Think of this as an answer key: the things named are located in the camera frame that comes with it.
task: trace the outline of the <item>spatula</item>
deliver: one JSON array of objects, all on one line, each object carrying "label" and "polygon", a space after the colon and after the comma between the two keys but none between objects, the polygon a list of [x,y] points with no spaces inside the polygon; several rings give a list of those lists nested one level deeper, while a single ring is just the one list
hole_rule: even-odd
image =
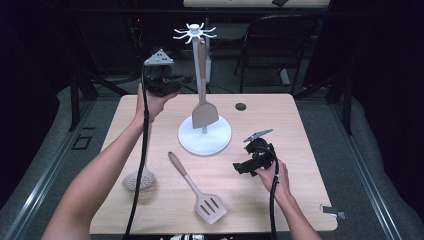
[{"label": "spatula", "polygon": [[197,47],[200,81],[197,81],[199,103],[193,109],[193,128],[204,128],[219,120],[218,110],[215,105],[206,101],[206,46],[201,38]]},{"label": "spatula", "polygon": [[221,199],[214,194],[202,193],[191,180],[177,156],[173,152],[168,152],[168,156],[172,164],[174,164],[175,168],[177,168],[181,175],[186,179],[196,194],[196,212],[209,224],[213,224],[224,216],[227,213],[227,209]]}]

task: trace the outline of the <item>black cable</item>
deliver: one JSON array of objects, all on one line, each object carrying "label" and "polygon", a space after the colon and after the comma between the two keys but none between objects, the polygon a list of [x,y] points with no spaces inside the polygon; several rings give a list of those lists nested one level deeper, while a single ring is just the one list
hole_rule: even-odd
[{"label": "black cable", "polygon": [[143,173],[144,164],[146,162],[146,151],[147,151],[147,143],[148,143],[148,136],[149,136],[149,117],[150,116],[149,116],[149,108],[147,105],[146,88],[144,87],[143,76],[144,76],[144,65],[142,65],[141,67],[141,87],[143,91],[143,101],[144,101],[144,125],[143,125],[143,144],[141,148],[141,160],[140,160],[140,166],[138,167],[137,181],[135,185],[134,200],[133,200],[133,205],[131,209],[131,214],[128,220],[127,229],[122,239],[129,239],[131,226],[134,221],[135,211],[137,209],[138,197],[140,194],[141,175]]},{"label": "black cable", "polygon": [[275,156],[275,175],[272,181],[272,187],[271,187],[271,191],[269,195],[269,215],[270,215],[270,221],[271,221],[271,233],[272,233],[271,239],[272,240],[277,240],[277,230],[275,228],[275,217],[274,217],[274,199],[275,199],[275,190],[277,188],[279,176],[280,176],[280,166],[279,166],[277,156]]}]

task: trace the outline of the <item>chair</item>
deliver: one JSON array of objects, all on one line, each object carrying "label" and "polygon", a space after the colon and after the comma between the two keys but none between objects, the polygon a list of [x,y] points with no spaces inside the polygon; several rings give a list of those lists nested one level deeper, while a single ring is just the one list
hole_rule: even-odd
[{"label": "chair", "polygon": [[267,15],[254,20],[242,39],[240,93],[243,93],[245,69],[296,69],[291,83],[293,95],[303,58],[304,43],[314,34],[316,19],[308,16]]}]

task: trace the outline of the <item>slotted spatula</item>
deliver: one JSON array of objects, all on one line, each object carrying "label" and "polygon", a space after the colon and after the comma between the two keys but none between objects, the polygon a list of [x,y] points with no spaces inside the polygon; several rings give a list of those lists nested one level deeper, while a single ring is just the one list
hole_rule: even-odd
[{"label": "slotted spatula", "polygon": [[202,193],[191,180],[177,156],[173,152],[168,152],[168,156],[172,164],[174,164],[175,168],[177,168],[181,175],[186,179],[196,194],[196,212],[209,224],[213,224],[224,216],[227,213],[227,209],[221,199],[214,194]]}]

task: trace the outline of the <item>white utensil holder base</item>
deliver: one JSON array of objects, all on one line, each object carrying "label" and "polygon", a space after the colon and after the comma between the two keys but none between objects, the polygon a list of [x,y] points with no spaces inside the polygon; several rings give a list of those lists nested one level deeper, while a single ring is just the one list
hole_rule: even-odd
[{"label": "white utensil holder base", "polygon": [[230,124],[219,116],[218,121],[207,126],[207,133],[202,128],[193,129],[192,117],[188,117],[178,130],[178,140],[185,150],[202,157],[215,155],[224,150],[231,140]]}]

